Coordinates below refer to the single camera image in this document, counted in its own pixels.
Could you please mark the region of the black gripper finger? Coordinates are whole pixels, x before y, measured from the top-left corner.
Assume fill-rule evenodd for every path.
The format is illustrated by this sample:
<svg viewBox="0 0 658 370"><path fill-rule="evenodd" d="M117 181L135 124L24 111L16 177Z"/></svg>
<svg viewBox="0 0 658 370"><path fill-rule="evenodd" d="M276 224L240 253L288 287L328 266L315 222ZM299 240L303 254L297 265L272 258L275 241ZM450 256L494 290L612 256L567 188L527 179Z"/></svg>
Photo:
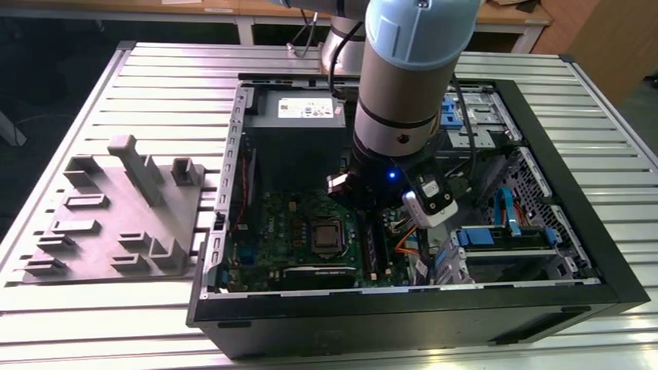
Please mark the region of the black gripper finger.
<svg viewBox="0 0 658 370"><path fill-rule="evenodd" d="M353 173L333 174L327 177L328 197L348 210L363 208L363 186Z"/></svg>

